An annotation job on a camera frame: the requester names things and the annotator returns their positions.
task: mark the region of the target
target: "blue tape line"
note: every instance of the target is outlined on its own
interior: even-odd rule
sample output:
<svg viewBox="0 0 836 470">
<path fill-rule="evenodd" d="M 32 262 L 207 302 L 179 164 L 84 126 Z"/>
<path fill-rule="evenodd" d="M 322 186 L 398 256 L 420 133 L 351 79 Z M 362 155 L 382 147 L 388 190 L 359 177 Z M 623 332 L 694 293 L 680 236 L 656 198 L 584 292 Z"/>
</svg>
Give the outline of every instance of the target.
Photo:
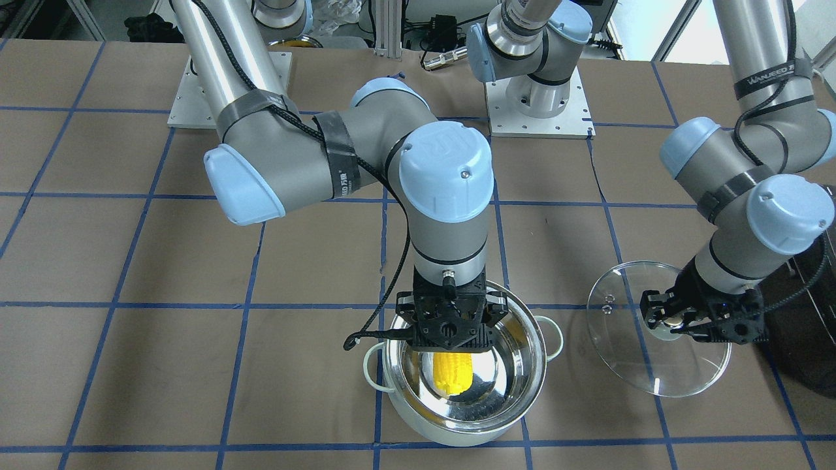
<svg viewBox="0 0 836 470">
<path fill-rule="evenodd" d="M 778 374 L 775 358 L 772 357 L 772 352 L 768 348 L 764 348 L 764 353 L 767 357 L 767 362 L 769 363 L 769 369 L 772 370 L 772 376 L 775 378 L 775 383 L 778 385 L 778 390 L 781 392 L 781 398 L 783 399 L 784 406 L 787 407 L 789 419 L 793 422 L 795 433 L 798 436 L 798 440 L 801 442 L 801 448 L 804 450 L 804 456 L 807 457 L 807 463 L 810 465 L 810 470 L 816 470 L 816 462 L 813 461 L 813 455 L 810 453 L 810 446 L 807 445 L 807 438 L 801 430 L 801 423 L 798 422 L 795 409 L 793 409 L 793 403 L 789 399 L 787 387 L 784 386 L 783 381 L 781 380 L 781 375 Z"/>
<path fill-rule="evenodd" d="M 15 302 L 2 301 L 0 307 L 24 307 L 24 308 L 42 308 L 54 307 L 65 309 L 109 309 L 113 307 L 111 302 Z"/>
<path fill-rule="evenodd" d="M 827 442 L 836 440 L 832 434 L 807 435 L 808 441 Z M 751 436 L 693 436 L 672 437 L 674 444 L 716 444 L 740 442 L 798 442 L 794 434 L 751 435 Z M 540 439 L 528 443 L 531 447 L 617 447 L 617 446 L 654 446 L 665 444 L 663 437 L 628 437 L 616 439 Z M 525 441 L 493 441 L 477 447 L 521 448 Z M 128 445 L 87 445 L 71 446 L 69 453 L 96 452 L 218 452 L 219 444 L 128 444 Z M 260 443 L 229 444 L 225 452 L 309 452 L 309 451 L 370 451 L 405 450 L 405 449 L 442 449 L 449 448 L 436 442 L 330 442 L 330 443 Z M 14 453 L 57 453 L 67 450 L 66 446 L 5 446 L 0 447 L 0 454 Z"/>
<path fill-rule="evenodd" d="M 145 199 L 147 194 L 119 194 L 94 192 L 36 192 L 33 197 L 77 197 L 82 199 Z"/>
<path fill-rule="evenodd" d="M 102 46 L 99 48 L 99 55 L 101 55 L 102 50 L 104 49 L 105 44 L 102 43 Z M 95 69 L 95 64 L 97 61 L 93 62 L 93 67 L 91 67 L 89 76 L 93 73 L 93 69 Z M 171 148 L 171 142 L 174 140 L 175 129 L 171 129 L 168 133 L 168 139 L 166 140 L 166 146 L 163 148 L 162 155 L 160 156 L 160 163 L 157 165 L 156 172 L 154 173 L 154 179 L 151 181 L 150 189 L 148 190 L 147 198 L 145 199 L 145 205 L 142 208 L 142 213 L 140 214 L 140 220 L 136 223 L 136 230 L 134 230 L 134 237 L 130 241 L 130 247 L 128 248 L 128 254 L 125 257 L 125 262 L 122 265 L 122 271 L 119 275 L 119 281 L 116 283 L 116 290 L 113 293 L 113 298 L 111 303 L 113 306 L 110 307 L 107 313 L 107 317 L 104 319 L 104 325 L 102 326 L 102 332 L 99 336 L 99 343 L 96 345 L 96 352 L 93 355 L 93 362 L 90 364 L 90 369 L 87 374 L 87 381 L 84 383 L 84 389 L 81 392 L 81 398 L 79 399 L 79 405 L 75 411 L 75 417 L 73 418 L 73 425 L 69 429 L 69 434 L 67 436 L 67 447 L 71 447 L 73 442 L 75 441 L 75 434 L 79 430 L 79 424 L 81 423 L 81 416 L 84 414 L 84 409 L 87 406 L 87 399 L 89 397 L 90 388 L 93 386 L 93 379 L 96 375 L 96 370 L 99 367 L 99 360 L 101 359 L 102 351 L 105 348 L 105 340 L 107 339 L 107 334 L 110 331 L 110 325 L 113 322 L 114 313 L 116 311 L 115 304 L 119 302 L 119 296 L 122 294 L 122 287 L 125 285 L 125 279 L 128 276 L 128 269 L 130 268 L 130 262 L 134 257 L 134 253 L 136 252 L 136 245 L 140 241 L 140 234 L 142 233 L 142 228 L 145 226 L 145 220 L 148 217 L 148 210 L 150 209 L 152 195 L 154 194 L 154 190 L 156 189 L 157 183 L 160 182 L 160 174 L 162 173 L 162 168 L 166 164 L 166 158 L 168 157 L 168 151 Z M 67 467 L 67 459 L 69 458 L 69 449 L 65 450 L 61 454 L 61 461 L 58 465 L 58 470 L 64 470 Z"/>
<path fill-rule="evenodd" d="M 81 89 L 75 97 L 72 109 L 67 114 L 67 119 L 65 119 L 64 124 L 61 125 L 61 130 L 59 131 L 58 136 L 55 137 L 55 141 L 53 142 L 52 147 L 50 147 L 46 159 L 43 161 L 40 170 L 38 170 L 38 174 L 35 175 L 35 179 L 34 181 L 32 181 L 32 185 L 29 187 L 28 194 L 23 199 L 23 203 L 21 204 L 20 209 L 18 210 L 18 215 L 15 217 L 14 222 L 12 222 L 12 226 L 9 228 L 6 238 L 3 240 L 3 245 L 0 245 L 0 259 L 2 259 L 3 255 L 6 254 L 8 244 L 12 241 L 14 233 L 18 230 L 18 226 L 20 226 L 20 221 L 21 219 L 23 219 L 23 214 L 26 213 L 26 209 L 27 207 L 29 207 L 29 202 L 32 201 L 32 195 L 35 193 L 35 189 L 41 182 L 41 178 L 43 177 L 43 174 L 46 172 L 47 166 L 49 166 L 49 162 L 52 161 L 53 156 L 55 155 L 55 151 L 58 149 L 58 146 L 61 143 L 61 139 L 64 138 L 64 133 L 66 133 L 67 128 L 69 127 L 69 122 L 71 119 L 73 119 L 73 110 L 76 107 L 78 107 L 79 102 L 81 101 L 81 97 L 84 95 L 84 91 L 87 90 L 87 85 L 90 83 L 90 78 L 93 76 L 93 72 L 96 70 L 96 65 L 99 64 L 99 59 L 101 59 L 102 52 L 104 51 L 105 43 L 102 43 L 99 46 L 99 52 L 96 53 L 96 56 L 93 59 L 93 63 L 90 65 L 90 69 L 87 72 L 87 76 L 84 77 L 84 82 L 81 84 Z"/>
<path fill-rule="evenodd" d="M 182 199 L 186 201 L 217 201 L 217 197 L 205 194 L 155 194 L 154 199 Z"/>
<path fill-rule="evenodd" d="M 609 212 L 609 204 L 607 203 L 607 198 L 606 198 L 606 196 L 604 195 L 604 192 L 601 189 L 600 180 L 598 178 L 598 172 L 595 169 L 594 149 L 592 147 L 592 133 L 591 133 L 591 131 L 589 132 L 589 135 L 587 136 L 586 146 L 587 146 L 587 149 L 589 150 L 589 161 L 592 164 L 592 170 L 593 170 L 593 173 L 595 175 L 595 182 L 598 185 L 598 189 L 599 189 L 599 192 L 601 194 L 601 203 L 603 204 L 604 215 L 606 216 L 607 225 L 609 226 L 609 235 L 612 238 L 613 249 L 615 250 L 615 258 L 618 261 L 618 263 L 621 264 L 621 263 L 624 262 L 624 260 L 621 256 L 621 246 L 619 245 L 619 239 L 618 239 L 618 237 L 616 236 L 616 233 L 615 233 L 615 225 L 613 223 L 612 214 Z M 630 298 L 630 286 L 627 285 L 625 287 L 626 287 L 625 290 L 627 291 L 629 302 L 631 304 L 634 304 L 635 302 L 633 302 L 633 299 Z M 633 321 L 634 321 L 635 328 L 636 328 L 636 334 L 639 336 L 639 344 L 640 344 L 640 347 L 641 347 L 641 354 L 642 354 L 642 356 L 644 357 L 644 360 L 645 360 L 645 367 L 647 368 L 647 373 L 650 376 L 650 379 L 653 380 L 653 367 L 650 364 L 650 355 L 648 354 L 648 351 L 647 351 L 647 344 L 645 343 L 644 334 L 641 331 L 641 326 L 639 324 L 638 316 L 635 315 L 635 314 L 634 314 Z M 670 440 L 670 432 L 668 430 L 667 420 L 665 419 L 665 410 L 662 408 L 662 401 L 656 395 L 653 395 L 653 398 L 654 398 L 654 403 L 656 405 L 656 413 L 657 413 L 657 415 L 659 415 L 659 424 L 660 424 L 660 427 L 662 429 L 662 436 L 665 438 L 665 447 L 667 448 L 667 451 L 668 451 L 668 459 L 670 460 L 670 467 L 671 467 L 672 470 L 678 470 L 679 467 L 676 464 L 676 456 L 674 454 L 673 444 L 671 443 L 671 440 Z"/>
<path fill-rule="evenodd" d="M 488 137 L 487 141 L 488 143 L 491 143 L 491 138 Z M 497 202 L 497 204 L 494 204 L 493 210 L 497 217 L 497 238 L 499 242 L 499 259 L 500 264 L 502 265 L 502 281 L 505 284 L 505 289 L 510 289 L 511 279 L 508 276 L 508 261 L 505 252 L 505 232 L 502 229 L 502 211 L 500 210 L 502 199 L 499 197 L 499 183 L 496 179 L 493 180 L 493 200 Z M 528 424 L 525 421 L 525 416 L 520 419 L 520 426 L 522 426 L 522 443 L 525 451 L 526 470 L 533 470 L 534 463 L 531 457 L 531 440 L 528 436 Z"/>
<path fill-rule="evenodd" d="M 836 441 L 836 434 L 804 434 L 808 441 Z"/>
<path fill-rule="evenodd" d="M 528 424 L 525 422 L 525 416 L 520 419 L 522 424 L 522 442 L 525 446 L 525 468 L 527 470 L 534 470 L 534 461 L 531 458 L 531 439 L 528 438 Z"/>
<path fill-rule="evenodd" d="M 641 129 L 676 129 L 675 125 L 671 124 L 630 124 L 619 122 L 596 122 L 598 127 L 637 127 Z"/>
<path fill-rule="evenodd" d="M 527 304 L 530 309 L 541 310 L 585 310 L 581 304 Z M 66 309 L 193 309 L 193 310 L 222 310 L 243 309 L 243 304 L 178 304 L 171 302 L 54 302 L 31 300 L 4 300 L 0 307 L 43 308 L 56 307 Z M 258 304 L 251 303 L 253 310 L 369 310 L 377 304 Z M 394 309 L 394 304 L 384 305 L 385 309 Z"/>
<path fill-rule="evenodd" d="M 383 188 L 380 195 L 382 202 L 380 209 L 380 299 L 386 293 L 386 276 L 382 274 L 386 266 L 386 234 L 389 229 L 389 203 L 387 202 L 388 195 L 386 188 Z M 377 319 L 377 329 L 383 330 L 385 326 L 385 309 L 380 312 Z M 377 383 L 383 381 L 383 351 L 377 353 L 377 369 L 375 371 L 375 380 Z M 380 443 L 383 428 L 383 392 L 375 390 L 375 444 Z M 380 470 L 380 449 L 375 447 L 372 454 L 372 470 Z"/>
<path fill-rule="evenodd" d="M 674 120 L 674 125 L 676 127 L 679 127 L 679 120 L 676 119 L 676 113 L 674 112 L 674 107 L 670 103 L 670 98 L 668 98 L 668 92 L 665 89 L 665 84 L 662 83 L 662 77 L 659 76 L 659 70 L 656 68 L 656 63 L 651 62 L 650 67 L 653 68 L 653 74 L 656 75 L 656 81 L 659 82 L 659 89 L 662 90 L 662 96 L 665 97 L 665 103 L 668 105 L 668 111 L 670 111 L 670 117 Z"/>
<path fill-rule="evenodd" d="M 229 386 L 229 397 L 227 398 L 227 412 L 223 417 L 223 428 L 221 430 L 221 448 L 217 451 L 216 469 L 223 469 L 223 458 L 225 448 L 229 439 L 229 426 L 232 424 L 232 410 L 235 406 L 235 395 L 238 389 L 238 377 L 241 374 L 241 361 L 244 356 L 244 343 L 247 340 L 247 325 L 250 319 L 250 309 L 252 308 L 252 291 L 256 286 L 256 275 L 258 273 L 258 261 L 261 258 L 261 249 L 264 244 L 264 230 L 267 227 L 265 222 L 262 222 L 261 232 L 258 234 L 258 246 L 256 254 L 252 257 L 252 267 L 250 268 L 250 280 L 247 284 L 247 295 L 244 297 L 244 311 L 241 314 L 241 333 L 238 336 L 238 348 L 235 353 L 235 365 L 232 367 L 232 381 Z"/>
<path fill-rule="evenodd" d="M 511 280 L 508 278 L 508 259 L 505 253 L 505 231 L 502 229 L 502 213 L 499 208 L 502 202 L 499 199 L 499 184 L 496 180 L 493 182 L 493 199 L 500 202 L 500 204 L 493 206 L 493 210 L 497 214 L 497 238 L 499 243 L 499 261 L 502 265 L 502 282 L 505 285 L 505 289 L 510 289 Z"/>
<path fill-rule="evenodd" d="M 171 110 L 131 110 L 119 108 L 78 108 L 77 113 L 124 113 L 134 115 L 168 115 Z"/>
<path fill-rule="evenodd" d="M 0 111 L 43 111 L 68 113 L 72 108 L 50 108 L 43 106 L 0 106 Z"/>
<path fill-rule="evenodd" d="M 250 304 L 252 309 L 264 310 L 368 310 L 377 307 L 377 304 Z"/>
</svg>

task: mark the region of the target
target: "glass pot lid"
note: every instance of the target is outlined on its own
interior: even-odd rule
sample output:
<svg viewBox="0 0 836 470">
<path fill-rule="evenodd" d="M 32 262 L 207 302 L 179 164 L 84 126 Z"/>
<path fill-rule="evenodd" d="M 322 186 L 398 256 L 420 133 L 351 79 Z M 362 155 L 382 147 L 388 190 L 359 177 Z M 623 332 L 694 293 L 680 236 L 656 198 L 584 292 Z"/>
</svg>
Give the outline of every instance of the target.
<svg viewBox="0 0 836 470">
<path fill-rule="evenodd" d="M 645 290 L 664 292 L 680 272 L 668 264 L 633 261 L 605 273 L 589 293 L 587 325 L 598 355 L 616 375 L 657 396 L 682 397 L 704 391 L 729 361 L 728 343 L 698 343 L 648 328 L 639 302 Z"/>
</svg>

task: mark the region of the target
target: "stainless steel pot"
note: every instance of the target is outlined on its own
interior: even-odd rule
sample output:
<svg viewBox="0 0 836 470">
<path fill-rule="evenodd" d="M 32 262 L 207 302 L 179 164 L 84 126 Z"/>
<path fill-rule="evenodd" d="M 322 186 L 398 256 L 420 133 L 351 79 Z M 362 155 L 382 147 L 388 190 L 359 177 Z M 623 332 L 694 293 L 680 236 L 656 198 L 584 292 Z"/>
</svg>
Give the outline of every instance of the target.
<svg viewBox="0 0 836 470">
<path fill-rule="evenodd" d="M 400 417 L 416 432 L 447 446 L 468 447 L 500 437 L 525 415 L 543 387 L 546 363 L 563 349 L 563 334 L 551 319 L 534 316 L 515 295 L 488 281 L 488 288 L 508 296 L 510 313 L 496 326 L 492 350 L 473 355 L 473 385 L 460 395 L 445 396 L 432 379 L 432 353 L 413 351 L 404 341 L 387 340 L 370 348 L 363 366 L 366 380 L 389 395 Z M 560 347 L 546 354 L 538 322 L 552 325 Z M 404 328 L 400 317 L 392 328 Z M 372 381 L 369 359 L 384 351 L 385 385 Z"/>
</svg>

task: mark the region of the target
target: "white pot handle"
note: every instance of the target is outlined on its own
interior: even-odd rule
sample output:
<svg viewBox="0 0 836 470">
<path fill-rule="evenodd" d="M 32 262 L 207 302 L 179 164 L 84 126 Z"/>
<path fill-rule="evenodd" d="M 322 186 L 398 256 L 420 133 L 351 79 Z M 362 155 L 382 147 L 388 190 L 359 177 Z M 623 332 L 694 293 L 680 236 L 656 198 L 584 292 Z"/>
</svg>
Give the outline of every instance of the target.
<svg viewBox="0 0 836 470">
<path fill-rule="evenodd" d="M 558 350 L 554 351 L 552 354 L 546 356 L 546 362 L 549 362 L 550 360 L 554 359 L 555 357 L 558 357 L 560 355 L 560 353 L 563 352 L 563 345 L 566 344 L 566 342 L 563 340 L 563 331 L 561 331 L 558 324 L 554 323 L 554 320 L 550 319 L 549 317 L 544 317 L 542 315 L 534 315 L 534 319 L 538 323 L 539 322 L 544 322 L 544 323 L 548 323 L 548 324 L 552 325 L 554 327 L 554 330 L 558 332 L 558 337 L 560 338 L 560 347 L 558 347 Z"/>
<path fill-rule="evenodd" d="M 377 382 L 371 380 L 371 376 L 369 375 L 369 358 L 377 350 L 382 350 L 385 347 L 386 347 L 386 341 L 384 341 L 382 343 L 378 343 L 378 344 L 370 347 L 369 350 L 366 351 L 366 355 L 363 358 L 363 376 L 366 378 L 366 381 L 369 382 L 369 385 L 371 385 L 372 388 L 374 388 L 375 390 L 379 390 L 379 391 L 382 391 L 384 393 L 392 393 L 393 391 L 395 391 L 395 389 L 393 387 L 382 386 L 382 385 L 378 384 Z"/>
</svg>

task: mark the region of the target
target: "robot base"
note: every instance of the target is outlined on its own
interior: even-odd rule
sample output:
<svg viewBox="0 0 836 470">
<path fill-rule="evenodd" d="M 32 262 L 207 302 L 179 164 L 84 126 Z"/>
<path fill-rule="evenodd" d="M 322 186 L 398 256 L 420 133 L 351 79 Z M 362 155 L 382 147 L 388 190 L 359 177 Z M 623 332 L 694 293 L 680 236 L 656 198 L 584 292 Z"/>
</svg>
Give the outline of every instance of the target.
<svg viewBox="0 0 836 470">
<path fill-rule="evenodd" d="M 271 52 L 270 59 L 276 66 L 278 77 L 284 88 L 288 88 L 292 55 L 289 52 Z M 181 129 L 215 129 L 215 118 L 209 110 L 204 97 L 200 78 L 191 72 L 191 57 L 186 61 L 186 69 L 180 79 L 180 88 L 171 105 L 168 126 Z"/>
<path fill-rule="evenodd" d="M 572 94 L 566 109 L 553 118 L 538 119 L 524 115 L 507 102 L 505 90 L 511 79 L 485 84 L 487 114 L 491 119 L 491 135 L 498 137 L 537 137 L 547 139 L 586 139 L 595 135 L 580 73 L 572 73 Z"/>
</svg>

